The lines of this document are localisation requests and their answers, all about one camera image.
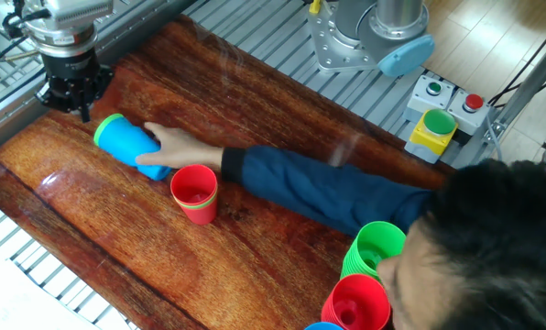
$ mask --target stacked cups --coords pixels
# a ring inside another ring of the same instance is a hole
[[[165,166],[137,164],[135,161],[137,156],[159,151],[160,146],[141,128],[133,126],[123,115],[114,114],[107,117],[96,129],[93,142],[117,160],[136,167],[153,180],[163,180],[171,171]]]
[[[186,166],[171,180],[175,202],[196,225],[207,225],[216,217],[217,191],[216,175],[203,165]]]
[[[341,279],[322,308],[322,321],[346,330],[380,330],[388,322],[391,306],[385,289],[368,275]]]
[[[376,221],[365,225],[344,257],[341,279],[351,274],[365,274],[378,280],[378,263],[400,254],[404,242],[405,234],[390,223]]]

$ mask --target blue cup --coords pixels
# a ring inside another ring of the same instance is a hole
[[[156,152],[160,146],[140,127],[133,126],[123,115],[107,117],[96,129],[93,142],[128,166],[135,167],[152,180],[163,180],[171,169],[159,165],[138,165],[137,156]]]
[[[331,324],[328,322],[319,322],[317,324],[312,324],[308,326],[305,330],[343,330],[340,326],[336,324]]]

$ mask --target wooden table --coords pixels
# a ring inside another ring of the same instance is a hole
[[[351,238],[221,182],[219,216],[191,224],[169,179],[93,144],[112,113],[437,188],[451,170],[228,45],[186,17],[115,67],[93,121],[51,111],[0,148],[0,209],[143,329],[302,329],[319,320]]]

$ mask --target red cup rim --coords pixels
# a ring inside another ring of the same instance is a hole
[[[383,289],[383,293],[385,293],[385,299],[387,299],[388,303],[389,303],[389,312],[387,314],[387,318],[385,319],[385,322],[383,322],[383,324],[379,327],[379,329],[382,329],[385,327],[385,325],[387,325],[387,323],[389,322],[389,319],[391,318],[391,313],[392,313],[392,308],[391,308],[391,303],[389,302],[389,299],[388,299],[388,296],[387,296],[387,292],[385,291],[385,288],[383,287],[383,285],[381,284],[381,282],[379,282],[378,280],[374,279],[372,276],[369,276],[369,275],[365,275],[365,274],[352,274],[352,275],[348,275],[348,276],[345,276],[343,279],[340,279],[338,282],[340,283],[341,281],[343,281],[344,279],[346,278],[353,278],[353,277],[365,277],[365,278],[369,278],[373,281],[375,281],[382,289]],[[338,283],[336,283],[336,285],[334,286],[334,288],[332,289],[332,292],[330,293],[330,296],[328,297],[328,301],[330,301],[330,305],[328,306],[328,312],[330,312],[330,315],[332,316],[332,318],[334,320],[336,320],[338,322],[338,324],[341,326],[341,327],[346,327],[345,324],[343,324],[341,321],[340,321],[340,318],[338,318],[338,315],[336,315],[336,311],[334,310],[333,306],[334,305],[334,293],[336,291],[336,288],[338,287]]]
[[[212,190],[212,193],[210,193],[210,195],[208,197],[206,197],[204,200],[199,201],[198,203],[184,203],[175,196],[175,193],[173,192],[173,182],[175,181],[175,178],[178,176],[178,174],[181,173],[182,170],[189,169],[189,168],[196,168],[196,167],[204,168],[206,170],[209,170],[210,175],[212,176],[212,178],[213,178],[214,182],[216,182],[216,184],[214,185],[214,189]],[[214,173],[214,171],[211,168],[209,168],[209,167],[207,167],[205,165],[201,165],[201,164],[188,165],[188,166],[182,167],[181,169],[179,169],[178,171],[175,172],[175,174],[173,175],[173,178],[171,178],[171,183],[169,184],[169,190],[171,191],[171,196],[173,196],[173,198],[175,198],[175,200],[178,203],[186,205],[186,206],[198,206],[198,205],[202,205],[202,204],[206,203],[212,197],[214,197],[214,194],[218,191],[218,180],[216,179],[216,173]]]

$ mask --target red cup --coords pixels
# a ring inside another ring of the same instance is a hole
[[[218,181],[216,174],[203,165],[190,165],[178,170],[171,179],[175,202],[197,225],[207,225],[216,217]]]
[[[364,274],[341,279],[322,308],[322,321],[345,330],[380,330],[391,315],[381,283]]]

